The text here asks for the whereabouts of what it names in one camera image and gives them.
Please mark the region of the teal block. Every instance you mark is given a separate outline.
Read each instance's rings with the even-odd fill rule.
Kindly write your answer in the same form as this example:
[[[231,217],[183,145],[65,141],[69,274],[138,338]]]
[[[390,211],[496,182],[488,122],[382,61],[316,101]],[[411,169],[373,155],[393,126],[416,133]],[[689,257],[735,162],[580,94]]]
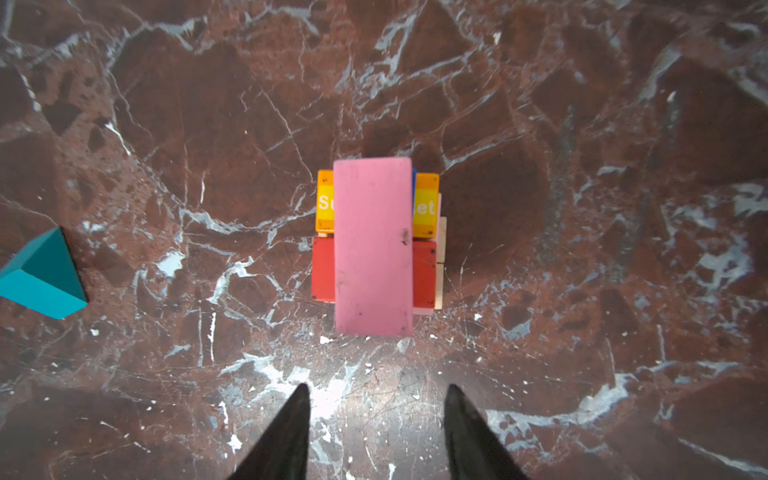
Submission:
[[[31,240],[2,268],[1,297],[55,320],[87,306],[60,227]]]

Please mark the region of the yellow cylinder block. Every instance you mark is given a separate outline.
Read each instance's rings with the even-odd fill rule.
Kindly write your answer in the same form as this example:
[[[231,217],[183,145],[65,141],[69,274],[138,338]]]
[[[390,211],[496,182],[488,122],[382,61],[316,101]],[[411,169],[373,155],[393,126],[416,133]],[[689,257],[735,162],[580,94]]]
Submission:
[[[432,239],[437,233],[437,202],[440,176],[436,173],[417,174],[416,189],[413,193],[413,236],[416,239]],[[320,236],[334,233],[334,188],[333,172],[319,170],[315,230]]]

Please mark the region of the red block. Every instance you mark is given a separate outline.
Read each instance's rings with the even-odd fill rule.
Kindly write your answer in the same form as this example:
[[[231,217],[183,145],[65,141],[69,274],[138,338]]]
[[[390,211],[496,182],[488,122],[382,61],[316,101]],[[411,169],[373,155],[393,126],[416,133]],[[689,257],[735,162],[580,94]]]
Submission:
[[[429,308],[434,305],[436,249],[435,242],[415,241],[413,243],[414,308]],[[334,273],[334,239],[332,237],[314,238],[311,279],[313,299],[326,303],[335,302]]]

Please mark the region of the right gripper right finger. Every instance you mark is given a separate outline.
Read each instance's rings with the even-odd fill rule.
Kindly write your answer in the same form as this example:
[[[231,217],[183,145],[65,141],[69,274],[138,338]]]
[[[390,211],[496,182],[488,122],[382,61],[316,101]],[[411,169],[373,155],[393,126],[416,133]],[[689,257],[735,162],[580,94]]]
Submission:
[[[451,479],[528,479],[456,384],[447,390],[443,427]]]

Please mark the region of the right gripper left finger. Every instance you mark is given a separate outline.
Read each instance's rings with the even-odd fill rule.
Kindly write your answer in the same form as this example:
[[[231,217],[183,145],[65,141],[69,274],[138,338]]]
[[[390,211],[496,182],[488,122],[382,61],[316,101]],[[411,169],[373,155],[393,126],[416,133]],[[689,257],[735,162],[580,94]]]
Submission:
[[[229,480],[304,480],[307,474],[311,402],[299,384]]]

